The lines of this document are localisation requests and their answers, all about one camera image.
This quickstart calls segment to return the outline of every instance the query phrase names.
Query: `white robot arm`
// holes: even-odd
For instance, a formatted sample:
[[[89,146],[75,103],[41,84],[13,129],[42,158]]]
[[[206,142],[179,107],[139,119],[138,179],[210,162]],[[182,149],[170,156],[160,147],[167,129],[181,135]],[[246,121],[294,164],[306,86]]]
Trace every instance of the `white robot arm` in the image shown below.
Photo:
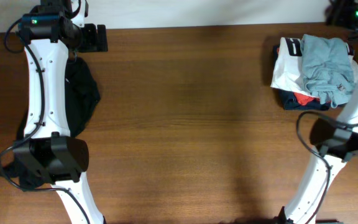
[[[358,31],[358,3],[353,0],[335,1],[327,23]],[[313,155],[298,192],[282,208],[277,224],[316,223],[316,213],[332,181],[353,156],[358,156],[358,84],[336,121],[314,112],[304,112],[300,118],[308,113],[323,117],[316,122],[311,133],[311,143],[316,147],[309,149]]]
[[[86,178],[88,148],[85,142],[70,138],[65,110],[69,50],[107,51],[104,26],[99,25],[96,33],[95,25],[84,23],[87,14],[86,0],[46,0],[17,21],[29,66],[29,111],[25,141],[9,150],[52,188],[24,189],[3,172],[1,165],[0,171],[21,190],[56,190],[72,223],[103,224],[106,221]]]

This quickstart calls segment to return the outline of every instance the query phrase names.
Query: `folded clothes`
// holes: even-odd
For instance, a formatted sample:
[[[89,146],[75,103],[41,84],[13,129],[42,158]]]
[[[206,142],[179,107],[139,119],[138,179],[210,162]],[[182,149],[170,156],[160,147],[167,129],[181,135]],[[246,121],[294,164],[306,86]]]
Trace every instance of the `folded clothes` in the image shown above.
[[[339,38],[325,39],[305,34],[301,41],[301,87],[321,104],[331,107],[347,103],[356,86],[345,43]]]
[[[280,51],[279,45],[276,45],[273,47],[274,61],[276,61],[278,59],[279,51]],[[280,100],[283,103],[283,108],[285,110],[321,110],[321,111],[324,111],[324,110],[328,110],[330,107],[329,103],[325,104],[325,105],[321,105],[317,98],[302,95],[300,93],[294,93],[292,91],[285,91],[285,90],[279,89],[278,96],[280,97]]]
[[[354,50],[350,45],[346,43],[344,45],[354,80],[358,81],[358,64],[353,60]],[[271,87],[312,96],[310,92],[303,88],[301,40],[282,37],[279,52],[277,52],[277,48],[274,52],[277,54],[277,60],[275,61]]]

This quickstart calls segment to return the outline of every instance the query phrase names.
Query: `wooden tabletop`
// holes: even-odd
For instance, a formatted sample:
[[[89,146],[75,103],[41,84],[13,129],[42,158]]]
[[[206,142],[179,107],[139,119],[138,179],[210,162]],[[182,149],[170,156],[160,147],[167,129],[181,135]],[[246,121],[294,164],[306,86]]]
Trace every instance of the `wooden tabletop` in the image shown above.
[[[102,97],[78,138],[88,143],[89,185],[108,223],[278,215],[310,154],[295,134],[300,112],[283,110],[270,88],[272,46],[305,33],[344,35],[322,24],[122,29],[108,31],[109,52],[79,54]],[[25,55],[6,52],[0,34],[0,152],[27,108],[27,82]],[[318,218],[358,223],[358,158]],[[24,193],[0,178],[0,223],[70,219],[56,193]]]

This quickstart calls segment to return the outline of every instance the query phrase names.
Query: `black fabric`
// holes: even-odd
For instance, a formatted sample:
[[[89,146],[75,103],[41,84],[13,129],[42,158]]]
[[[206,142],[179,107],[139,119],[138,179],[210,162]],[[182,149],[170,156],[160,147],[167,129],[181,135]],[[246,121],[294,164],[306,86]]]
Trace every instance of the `black fabric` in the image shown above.
[[[91,119],[100,101],[100,94],[88,65],[82,58],[67,64],[65,77],[67,123],[71,137],[76,137]]]
[[[100,94],[88,65],[82,58],[77,58],[75,63],[67,64],[65,79],[67,123],[70,128],[70,136],[75,137],[85,129],[86,123],[92,117],[93,111],[100,101]],[[27,112],[17,130],[17,140],[24,137],[26,122]],[[45,183],[41,177],[29,172],[16,157],[13,162],[4,167],[4,170],[10,178],[18,177],[19,184],[27,189],[35,189]]]
[[[273,47],[274,64],[276,63],[276,60],[278,59],[277,50],[279,48],[280,48],[279,45],[276,45]],[[313,100],[304,106],[300,105],[300,103],[298,103],[298,100],[296,99],[295,95],[291,91],[278,90],[278,96],[280,97],[285,110],[321,110],[321,111],[326,111],[326,110],[329,110],[331,107],[330,103],[326,103],[326,104],[322,105],[317,100]]]

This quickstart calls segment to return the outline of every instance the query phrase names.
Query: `white cloth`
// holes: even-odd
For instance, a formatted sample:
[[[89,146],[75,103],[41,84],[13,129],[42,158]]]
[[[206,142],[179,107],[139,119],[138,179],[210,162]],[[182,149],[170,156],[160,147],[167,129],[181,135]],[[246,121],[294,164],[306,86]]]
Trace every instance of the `white cloth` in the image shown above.
[[[300,49],[300,39],[285,38],[280,39],[280,51],[274,66],[272,88],[278,88],[294,93],[301,93],[311,96],[309,92],[302,90],[303,79],[301,77],[302,54]],[[354,50],[346,44],[349,61],[353,69],[355,82],[358,81],[358,64],[353,61]]]

